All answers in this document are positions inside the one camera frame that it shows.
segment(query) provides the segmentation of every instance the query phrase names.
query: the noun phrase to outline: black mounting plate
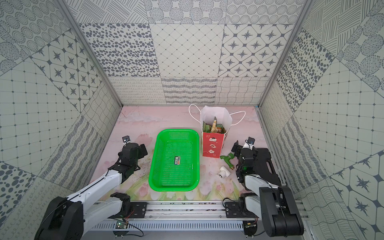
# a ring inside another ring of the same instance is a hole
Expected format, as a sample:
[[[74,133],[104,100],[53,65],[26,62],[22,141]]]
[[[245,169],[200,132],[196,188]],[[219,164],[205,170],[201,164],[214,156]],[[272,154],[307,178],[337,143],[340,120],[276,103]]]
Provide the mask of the black mounting plate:
[[[240,212],[239,203],[238,202],[225,202],[225,215],[227,218],[254,218],[254,214],[244,214]]]
[[[147,202],[131,202],[133,213],[129,218],[144,218],[147,211]]]

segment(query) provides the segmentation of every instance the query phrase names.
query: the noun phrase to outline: black cable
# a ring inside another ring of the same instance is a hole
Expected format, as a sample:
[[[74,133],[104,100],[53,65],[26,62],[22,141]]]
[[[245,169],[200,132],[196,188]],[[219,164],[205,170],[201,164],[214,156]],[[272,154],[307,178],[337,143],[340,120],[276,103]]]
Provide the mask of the black cable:
[[[248,140],[245,140],[246,144],[248,144],[249,148],[251,148],[251,145],[248,143]]]
[[[138,229],[138,230],[141,232],[141,234],[142,234],[141,236],[140,236],[140,235],[136,235],[136,234],[125,234],[125,235],[123,235],[123,236],[138,236],[138,237],[143,237],[143,236],[144,236],[144,232],[143,232],[141,229],[139,229],[138,227],[136,227],[136,226],[134,226],[134,225],[132,225],[132,224],[130,224],[130,223],[127,223],[124,219],[121,219],[121,220],[119,220],[119,219],[115,219],[115,218],[111,218],[111,219],[116,220],[116,221],[119,221],[119,222],[124,222],[125,224],[128,224],[128,225],[130,225],[130,226],[132,226],[132,227]]]
[[[225,199],[228,199],[228,200],[231,200],[231,201],[233,201],[233,202],[236,202],[236,201],[230,199],[229,197],[225,197],[225,198],[223,199],[223,201],[221,202],[221,204],[223,205],[223,207],[224,207],[225,209],[230,209],[229,207],[225,207],[225,206],[224,206],[224,200],[225,200]]]
[[[261,234],[263,234],[263,233],[265,233],[265,230],[264,230],[264,231],[262,231],[262,232],[261,232],[261,233],[259,233],[259,234],[253,235],[253,237],[255,237],[255,236],[258,236],[258,235],[261,235]]]
[[[265,179],[262,178],[262,177],[256,177],[256,178],[259,178],[259,179],[264,180],[264,181],[267,183],[267,185],[270,187],[270,189],[272,189],[272,191],[274,191],[274,189],[272,188],[271,185],[269,185],[269,182],[268,182],[267,180],[265,180]],[[282,206],[281,206],[281,202],[280,202],[280,193],[279,193],[279,196],[276,196],[276,199],[277,199],[277,201],[279,202],[279,206],[280,206],[280,209],[281,209],[281,213],[283,214],[283,218],[284,218],[284,222],[285,222],[285,236],[284,236],[284,237],[288,237],[288,232],[287,232],[288,225],[287,225],[287,220],[286,220],[285,215],[284,215],[283,208],[282,208]]]

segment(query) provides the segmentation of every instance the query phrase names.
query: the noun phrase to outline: rectangular basket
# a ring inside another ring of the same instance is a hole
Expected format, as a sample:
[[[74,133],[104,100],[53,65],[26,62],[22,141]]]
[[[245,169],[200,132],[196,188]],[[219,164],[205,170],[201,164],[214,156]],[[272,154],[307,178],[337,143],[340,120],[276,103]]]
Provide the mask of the rectangular basket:
[[[156,139],[149,186],[155,191],[193,190],[200,180],[199,145],[199,134],[194,130],[161,131]]]

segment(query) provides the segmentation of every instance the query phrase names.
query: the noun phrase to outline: snack package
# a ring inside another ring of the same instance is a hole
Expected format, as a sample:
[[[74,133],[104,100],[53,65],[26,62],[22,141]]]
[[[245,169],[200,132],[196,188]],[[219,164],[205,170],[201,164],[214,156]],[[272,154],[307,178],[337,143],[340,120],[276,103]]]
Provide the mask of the snack package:
[[[216,117],[215,117],[215,120],[214,120],[214,122],[213,122],[213,124],[212,124],[211,132],[217,132],[217,131],[216,131],[216,124],[217,124],[217,119],[216,119]]]

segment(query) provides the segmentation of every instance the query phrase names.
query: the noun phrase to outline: wavy line pattern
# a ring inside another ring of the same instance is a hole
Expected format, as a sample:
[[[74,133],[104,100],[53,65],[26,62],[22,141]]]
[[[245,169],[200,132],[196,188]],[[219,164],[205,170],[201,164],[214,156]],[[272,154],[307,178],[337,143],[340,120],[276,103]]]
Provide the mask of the wavy line pattern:
[[[96,129],[80,116],[39,176],[73,191],[81,189],[88,184],[104,142]]]
[[[293,192],[305,189],[327,177],[294,115],[276,137],[275,144],[279,146],[278,154],[282,159],[283,168],[288,172],[289,181],[295,183]]]
[[[298,195],[303,201],[317,239],[365,239],[329,178],[301,190]]]
[[[167,104],[214,104],[217,78],[161,78]]]
[[[218,78],[215,103],[256,106],[268,81],[268,77]]]

